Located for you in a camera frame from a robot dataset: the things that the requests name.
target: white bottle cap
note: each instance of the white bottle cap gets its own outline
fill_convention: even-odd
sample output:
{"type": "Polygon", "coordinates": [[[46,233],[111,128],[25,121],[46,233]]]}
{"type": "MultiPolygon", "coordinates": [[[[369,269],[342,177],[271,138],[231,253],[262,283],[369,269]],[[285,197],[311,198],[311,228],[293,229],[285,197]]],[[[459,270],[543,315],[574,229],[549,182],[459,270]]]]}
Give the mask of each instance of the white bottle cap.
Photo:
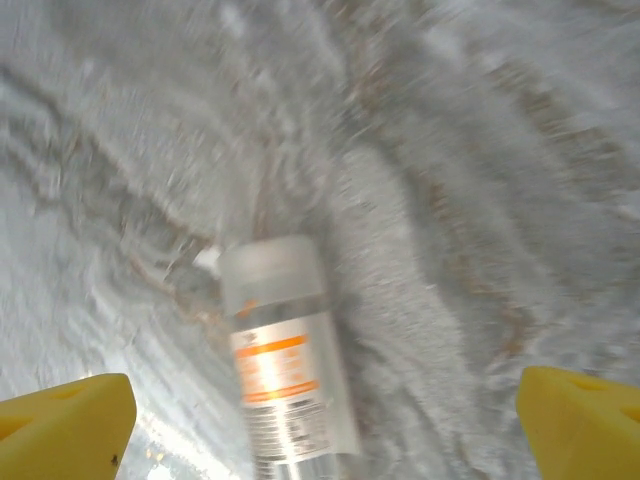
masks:
{"type": "Polygon", "coordinates": [[[218,265],[227,315],[326,292],[318,251],[305,236],[235,247],[218,265]]]}

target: bottle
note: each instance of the bottle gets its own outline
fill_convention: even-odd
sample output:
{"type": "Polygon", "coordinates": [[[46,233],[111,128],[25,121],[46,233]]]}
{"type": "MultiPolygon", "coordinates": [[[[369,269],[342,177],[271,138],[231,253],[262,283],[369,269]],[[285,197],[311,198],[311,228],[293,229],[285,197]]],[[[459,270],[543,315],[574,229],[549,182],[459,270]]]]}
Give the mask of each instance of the bottle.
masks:
{"type": "Polygon", "coordinates": [[[319,255],[304,236],[219,259],[257,480],[364,480],[319,255]]]}

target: clear bottle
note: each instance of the clear bottle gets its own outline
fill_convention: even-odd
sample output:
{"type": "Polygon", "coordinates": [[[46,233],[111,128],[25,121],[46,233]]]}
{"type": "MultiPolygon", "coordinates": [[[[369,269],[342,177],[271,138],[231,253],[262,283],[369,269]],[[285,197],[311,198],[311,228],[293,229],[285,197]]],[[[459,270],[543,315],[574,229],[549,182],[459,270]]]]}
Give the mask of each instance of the clear bottle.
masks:
{"type": "Polygon", "coordinates": [[[257,480],[364,480],[360,440],[313,242],[236,247],[219,262],[257,480]]]}

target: bottle label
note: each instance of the bottle label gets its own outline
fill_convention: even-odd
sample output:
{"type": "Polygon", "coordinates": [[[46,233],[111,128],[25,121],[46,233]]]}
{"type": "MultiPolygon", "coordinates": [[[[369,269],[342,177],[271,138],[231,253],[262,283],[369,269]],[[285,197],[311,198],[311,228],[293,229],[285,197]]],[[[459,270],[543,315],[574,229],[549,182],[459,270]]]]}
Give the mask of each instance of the bottle label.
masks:
{"type": "Polygon", "coordinates": [[[231,343],[259,479],[330,453],[326,408],[305,319],[244,330],[231,343]]]}

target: orange label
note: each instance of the orange label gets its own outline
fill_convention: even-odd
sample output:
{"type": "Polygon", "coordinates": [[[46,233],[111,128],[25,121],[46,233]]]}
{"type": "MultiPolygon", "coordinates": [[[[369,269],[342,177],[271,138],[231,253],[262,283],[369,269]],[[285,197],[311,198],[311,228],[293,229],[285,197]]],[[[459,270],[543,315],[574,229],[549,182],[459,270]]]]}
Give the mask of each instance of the orange label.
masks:
{"type": "Polygon", "coordinates": [[[291,397],[318,388],[307,340],[302,334],[235,351],[245,403],[291,397]]]}

